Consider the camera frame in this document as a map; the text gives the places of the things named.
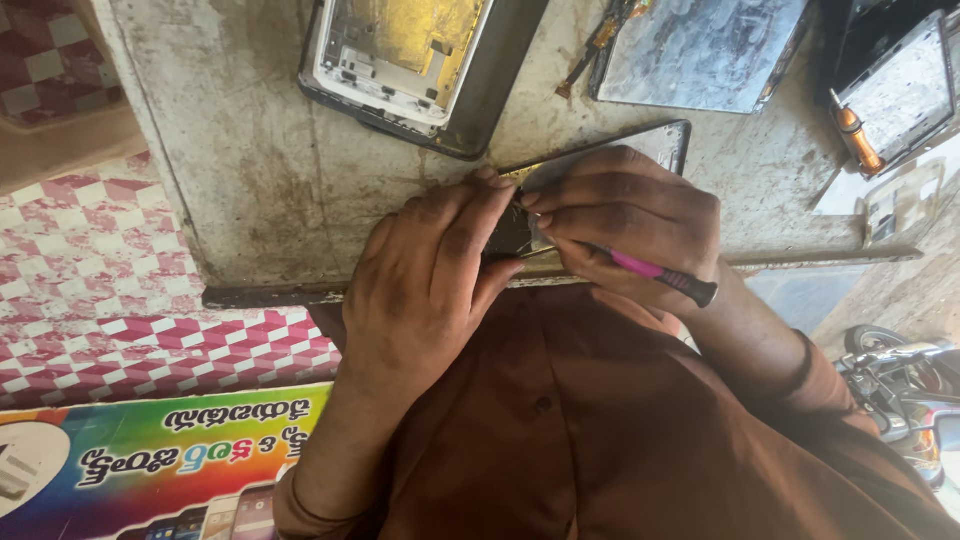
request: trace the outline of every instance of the person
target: person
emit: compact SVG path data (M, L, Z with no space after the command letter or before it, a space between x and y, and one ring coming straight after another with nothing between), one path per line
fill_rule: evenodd
M276 489L285 539L957 538L831 364L720 258L716 197L629 148L521 203L592 284L482 264L489 167L373 230L329 401ZM578 242L719 283L698 308ZM665 331L677 316L701 353Z

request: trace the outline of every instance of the pink and white checkered wall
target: pink and white checkered wall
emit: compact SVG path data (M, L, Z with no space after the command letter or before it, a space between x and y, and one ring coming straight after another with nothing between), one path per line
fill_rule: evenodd
M0 0L0 114L29 126L122 99L67 0Z
M210 311L149 155L0 198L0 408L330 380L303 308Z

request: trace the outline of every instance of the smartphone image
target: smartphone image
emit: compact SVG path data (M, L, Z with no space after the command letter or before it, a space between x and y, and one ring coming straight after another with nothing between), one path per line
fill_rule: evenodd
M132 528L121 532L116 540L147 540L147 529Z
M249 487L237 501L232 540L274 540L275 484Z
M177 518L154 521L147 526L146 540L173 540L175 528L177 528Z
M206 506L183 510L177 517L173 540L200 540L204 517L206 517Z
M206 520L201 530L201 540L229 540L233 519L237 514L239 497L214 499L206 508Z

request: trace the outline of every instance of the smartphone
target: smartphone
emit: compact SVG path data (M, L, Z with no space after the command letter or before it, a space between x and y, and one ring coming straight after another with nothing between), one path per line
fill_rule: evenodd
M147 529L132 528L117 535L116 540L147 540Z
M249 487L240 494L231 540L274 540L275 484Z
M239 497L214 499L206 508L206 520L201 530L201 540L229 540L233 519L237 514Z
M206 509L207 507L204 506L203 508L183 510L180 516L177 516L173 540L200 540L200 531L204 528Z
M527 212L519 204L519 198L524 193L539 191L556 182L567 169L589 154L601 148L629 146L646 154L663 168L682 175L689 142L690 123L677 120L652 128L637 128L583 148L501 170L501 176L514 181L517 194L493 230L484 249L485 260L531 258L556 249L553 242L537 229L537 216Z
M146 540L173 540L174 529L177 528L177 518L165 518L154 521L147 526Z
M493 1L326 0L314 77L397 120L444 126Z

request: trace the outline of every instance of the motorcycle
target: motorcycle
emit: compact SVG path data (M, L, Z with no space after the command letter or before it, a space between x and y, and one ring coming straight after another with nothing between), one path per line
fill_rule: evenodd
M911 342L874 326L849 329L845 345L833 365L880 438L939 489L942 454L960 452L960 351L945 339Z

